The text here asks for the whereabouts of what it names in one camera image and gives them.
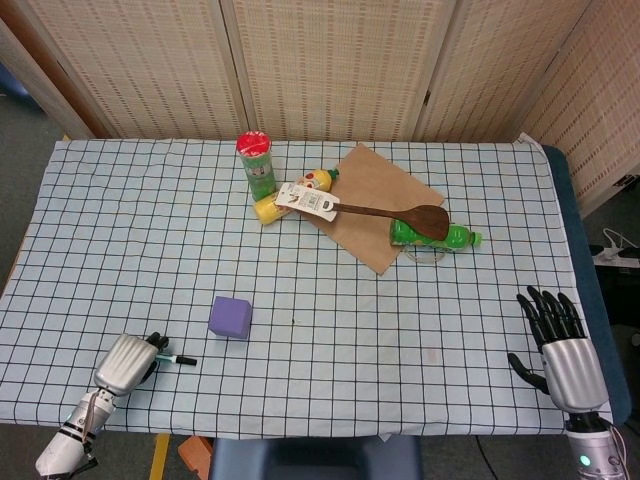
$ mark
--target marker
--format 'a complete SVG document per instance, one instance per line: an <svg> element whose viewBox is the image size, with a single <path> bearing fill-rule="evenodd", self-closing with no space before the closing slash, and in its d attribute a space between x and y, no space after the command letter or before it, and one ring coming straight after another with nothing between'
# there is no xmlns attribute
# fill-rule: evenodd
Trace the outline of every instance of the marker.
<svg viewBox="0 0 640 480"><path fill-rule="evenodd" d="M183 365L197 365L198 361L195 358L183 357L182 355L165 355L159 353L156 355L158 360L164 360L165 362L180 363Z"/></svg>

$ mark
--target yellow tape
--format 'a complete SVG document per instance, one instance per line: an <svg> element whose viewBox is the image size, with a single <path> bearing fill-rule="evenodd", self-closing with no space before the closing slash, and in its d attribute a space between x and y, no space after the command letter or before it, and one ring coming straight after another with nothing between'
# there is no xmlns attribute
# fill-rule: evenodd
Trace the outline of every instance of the yellow tape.
<svg viewBox="0 0 640 480"><path fill-rule="evenodd" d="M167 451L169 450L169 434L159 433L156 435L156 449L153 452L153 462L151 463L151 472L149 480L162 480L164 473L164 464L167 460Z"/></svg>

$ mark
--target yellow bottle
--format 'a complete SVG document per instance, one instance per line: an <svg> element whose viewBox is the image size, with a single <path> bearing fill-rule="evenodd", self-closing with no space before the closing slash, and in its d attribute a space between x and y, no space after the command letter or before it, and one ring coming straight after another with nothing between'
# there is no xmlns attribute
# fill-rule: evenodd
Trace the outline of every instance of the yellow bottle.
<svg viewBox="0 0 640 480"><path fill-rule="evenodd" d="M340 174L338 170L314 170L313 172L307 173L304 177L299 178L296 182L299 185L304 185L305 187L315 188L316 190L322 190L323 192L328 192L331 190L331 183L336 177ZM287 213L291 211L290 208L281 207L276 205L276 197L278 196L278 192L274 192L271 195L263 198L262 200L258 200L253 208L256 211L256 215L258 216L258 220L263 225L269 225L270 223L275 222L277 219L284 217Z"/></svg>

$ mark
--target robotic hand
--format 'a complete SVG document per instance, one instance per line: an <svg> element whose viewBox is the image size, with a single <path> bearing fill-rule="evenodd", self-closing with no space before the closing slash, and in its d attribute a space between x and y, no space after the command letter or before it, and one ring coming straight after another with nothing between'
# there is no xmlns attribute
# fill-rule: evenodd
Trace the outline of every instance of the robotic hand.
<svg viewBox="0 0 640 480"><path fill-rule="evenodd" d="M562 293L556 299L533 287L527 291L535 307L523 295L517 298L542 354L546 378L525 368L514 353L507 354L509 364L522 380L550 395L556 407L569 414L565 428L580 478L628 479L626 454L621 455L619 448L622 438L616 437L620 434L615 427L597 411L609 395L593 343L584 333L578 312Z"/></svg>
<svg viewBox="0 0 640 480"><path fill-rule="evenodd" d="M91 453L96 434L116 406L155 370L156 355L169 344L153 333L147 340L122 334L94 374L96 390L87 392L36 461L41 479L69 479L98 465ZM78 467L83 457L87 462Z"/></svg>

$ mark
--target purple foam block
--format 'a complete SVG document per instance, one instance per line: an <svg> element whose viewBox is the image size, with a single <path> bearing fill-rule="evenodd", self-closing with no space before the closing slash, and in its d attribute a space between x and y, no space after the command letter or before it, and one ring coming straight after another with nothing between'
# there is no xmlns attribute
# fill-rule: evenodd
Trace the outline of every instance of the purple foam block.
<svg viewBox="0 0 640 480"><path fill-rule="evenodd" d="M216 335L247 338L251 326L251 304L237 298L216 297L209 317L209 330Z"/></svg>

